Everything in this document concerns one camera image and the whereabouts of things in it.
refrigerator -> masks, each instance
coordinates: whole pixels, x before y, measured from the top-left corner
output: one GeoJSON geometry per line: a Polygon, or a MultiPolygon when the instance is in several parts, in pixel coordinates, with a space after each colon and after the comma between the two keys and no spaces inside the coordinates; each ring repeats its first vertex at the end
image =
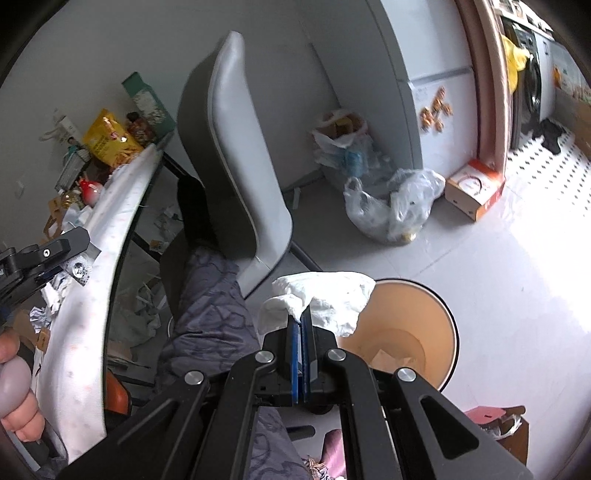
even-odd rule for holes
{"type": "Polygon", "coordinates": [[[365,117],[377,150],[401,168],[448,177],[478,149],[472,59],[454,0],[296,0],[342,108],[365,117]],[[437,91],[452,116],[420,118],[437,91]]]}

trash can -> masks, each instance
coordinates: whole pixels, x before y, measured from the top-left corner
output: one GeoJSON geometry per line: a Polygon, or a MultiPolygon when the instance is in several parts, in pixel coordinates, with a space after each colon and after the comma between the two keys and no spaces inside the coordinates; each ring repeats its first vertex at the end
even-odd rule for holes
{"type": "Polygon", "coordinates": [[[400,279],[376,282],[355,332],[338,337],[337,344],[377,370],[410,367],[440,391],[459,354],[457,326],[444,301],[429,288],[400,279]]]}

table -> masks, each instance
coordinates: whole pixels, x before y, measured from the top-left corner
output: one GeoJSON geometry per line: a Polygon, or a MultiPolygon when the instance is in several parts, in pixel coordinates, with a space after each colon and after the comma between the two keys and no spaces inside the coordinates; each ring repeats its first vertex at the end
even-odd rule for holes
{"type": "MultiPolygon", "coordinates": [[[[51,339],[37,383],[37,398],[47,421],[76,460],[105,436],[103,373],[106,335],[116,279],[134,235],[143,200],[166,166],[186,172],[156,145],[147,147],[104,192],[86,224],[101,253],[86,286],[72,282],[51,326],[51,339]]],[[[147,243],[140,245],[147,248],[147,243]]],[[[151,255],[158,260],[157,254],[151,255]]]]}

yellow bag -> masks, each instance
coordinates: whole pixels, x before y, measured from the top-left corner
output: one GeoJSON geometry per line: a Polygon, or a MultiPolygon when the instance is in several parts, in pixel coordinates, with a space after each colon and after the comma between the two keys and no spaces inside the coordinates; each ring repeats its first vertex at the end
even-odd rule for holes
{"type": "Polygon", "coordinates": [[[526,48],[518,48],[506,36],[503,38],[503,46],[505,47],[505,57],[507,59],[507,74],[509,79],[509,89],[511,93],[517,90],[517,72],[520,72],[527,65],[531,53],[526,48]]]}
{"type": "Polygon", "coordinates": [[[131,162],[144,149],[105,108],[82,141],[100,161],[113,168],[131,162]]]}

crumpled paper towel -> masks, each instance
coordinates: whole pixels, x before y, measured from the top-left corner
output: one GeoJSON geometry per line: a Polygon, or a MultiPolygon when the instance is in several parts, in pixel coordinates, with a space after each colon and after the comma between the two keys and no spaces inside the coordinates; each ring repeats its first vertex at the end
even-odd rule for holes
{"type": "Polygon", "coordinates": [[[375,280],[355,272],[306,272],[280,277],[271,284],[275,297],[261,306],[257,322],[259,340],[285,328],[287,313],[299,319],[310,306],[312,325],[347,337],[375,287],[375,280]]]}

